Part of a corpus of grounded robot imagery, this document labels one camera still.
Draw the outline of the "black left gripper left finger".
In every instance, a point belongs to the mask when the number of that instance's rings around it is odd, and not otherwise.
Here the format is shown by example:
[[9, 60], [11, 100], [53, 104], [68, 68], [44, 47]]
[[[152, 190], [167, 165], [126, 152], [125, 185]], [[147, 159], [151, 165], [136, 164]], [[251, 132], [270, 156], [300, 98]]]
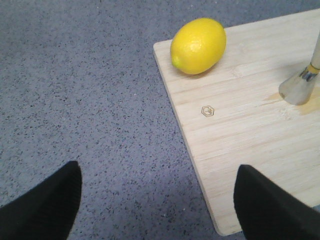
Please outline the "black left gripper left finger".
[[66, 240], [79, 211], [82, 172], [70, 161], [0, 209], [2, 240]]

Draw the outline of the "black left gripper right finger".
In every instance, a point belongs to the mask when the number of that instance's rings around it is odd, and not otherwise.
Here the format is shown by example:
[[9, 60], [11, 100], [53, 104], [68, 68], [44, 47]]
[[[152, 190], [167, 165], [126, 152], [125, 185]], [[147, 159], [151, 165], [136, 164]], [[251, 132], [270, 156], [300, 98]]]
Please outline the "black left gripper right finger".
[[234, 185], [236, 216], [247, 240], [318, 240], [320, 214], [251, 165], [239, 166]]

